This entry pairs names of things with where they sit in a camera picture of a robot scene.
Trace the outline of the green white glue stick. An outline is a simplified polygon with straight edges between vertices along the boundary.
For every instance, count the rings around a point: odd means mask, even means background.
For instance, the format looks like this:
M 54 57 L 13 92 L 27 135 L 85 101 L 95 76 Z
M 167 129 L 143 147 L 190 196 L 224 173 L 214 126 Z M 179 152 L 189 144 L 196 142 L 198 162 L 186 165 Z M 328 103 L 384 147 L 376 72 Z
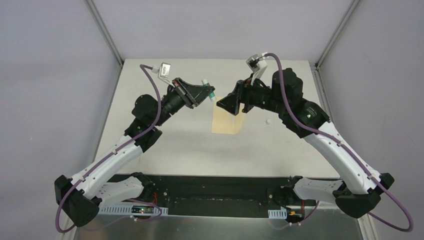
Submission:
M 213 90 L 213 86 L 205 78 L 201 80 L 201 83 L 204 87 L 207 88 L 207 93 L 208 93 L 208 97 L 209 97 L 210 101 L 215 102 L 217 100 L 217 97 L 216 97 L 215 92 Z

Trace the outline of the cream paper envelope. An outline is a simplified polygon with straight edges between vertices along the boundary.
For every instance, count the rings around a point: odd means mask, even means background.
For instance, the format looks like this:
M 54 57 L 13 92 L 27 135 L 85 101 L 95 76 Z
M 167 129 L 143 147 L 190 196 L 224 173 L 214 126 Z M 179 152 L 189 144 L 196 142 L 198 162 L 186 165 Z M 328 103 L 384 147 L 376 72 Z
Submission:
M 212 112 L 211 133 L 237 135 L 242 129 L 246 114 L 232 115 L 214 105 Z

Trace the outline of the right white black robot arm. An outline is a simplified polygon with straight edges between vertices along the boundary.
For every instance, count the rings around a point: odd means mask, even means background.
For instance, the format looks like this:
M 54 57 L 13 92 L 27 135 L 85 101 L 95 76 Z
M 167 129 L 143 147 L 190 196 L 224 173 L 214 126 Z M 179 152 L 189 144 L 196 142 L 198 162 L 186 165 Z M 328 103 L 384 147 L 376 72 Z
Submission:
M 271 86 L 260 79 L 239 80 L 216 105 L 232 115 L 247 113 L 254 107 L 277 113 L 291 132 L 313 146 L 339 174 L 340 178 L 332 181 L 291 177 L 273 195 L 275 203 L 282 207 L 315 200 L 334 204 L 358 219 L 373 210 L 384 189 L 394 183 L 389 173 L 379 173 L 345 151 L 329 116 L 318 104 L 303 97 L 303 81 L 291 68 L 275 72 Z

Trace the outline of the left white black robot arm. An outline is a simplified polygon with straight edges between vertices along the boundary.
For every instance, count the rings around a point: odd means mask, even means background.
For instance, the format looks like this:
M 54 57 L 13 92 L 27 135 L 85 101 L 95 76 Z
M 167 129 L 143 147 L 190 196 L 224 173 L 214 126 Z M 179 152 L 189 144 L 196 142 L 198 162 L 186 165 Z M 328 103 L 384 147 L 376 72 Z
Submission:
M 151 202 L 154 183 L 143 173 L 134 172 L 119 182 L 109 180 L 157 142 L 162 135 L 158 126 L 183 107 L 199 106 L 214 90 L 208 83 L 193 85 L 177 77 L 159 99 L 149 94 L 139 96 L 131 112 L 134 120 L 108 152 L 73 176 L 61 175 L 55 180 L 59 210 L 75 227 L 83 227 L 110 205 L 129 199 Z

